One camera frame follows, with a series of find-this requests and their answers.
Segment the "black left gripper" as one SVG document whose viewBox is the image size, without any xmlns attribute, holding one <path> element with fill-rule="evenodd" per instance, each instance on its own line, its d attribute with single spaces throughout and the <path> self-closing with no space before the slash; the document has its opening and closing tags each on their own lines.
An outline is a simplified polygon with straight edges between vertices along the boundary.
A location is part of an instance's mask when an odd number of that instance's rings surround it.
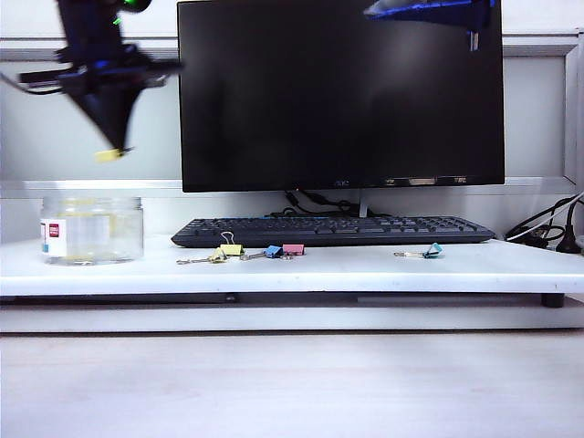
<svg viewBox="0 0 584 438">
<path fill-rule="evenodd" d="M 156 59 L 131 43 L 79 51 L 64 47 L 56 51 L 56 59 L 67 67 L 21 73 L 19 85 L 29 94 L 70 95 L 118 151 L 126 150 L 132 109 L 144 88 L 159 87 L 183 69 L 180 60 Z"/>
</svg>

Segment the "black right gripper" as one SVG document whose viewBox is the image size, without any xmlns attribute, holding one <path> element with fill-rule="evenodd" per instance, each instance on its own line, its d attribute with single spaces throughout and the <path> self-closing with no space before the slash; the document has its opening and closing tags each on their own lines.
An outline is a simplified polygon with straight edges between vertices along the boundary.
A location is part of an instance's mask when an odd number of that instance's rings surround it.
<svg viewBox="0 0 584 438">
<path fill-rule="evenodd" d="M 479 50 L 480 32 L 489 26 L 495 1 L 379 0 L 363 14 L 370 19 L 427 22 L 467 29 L 469 50 Z"/>
</svg>

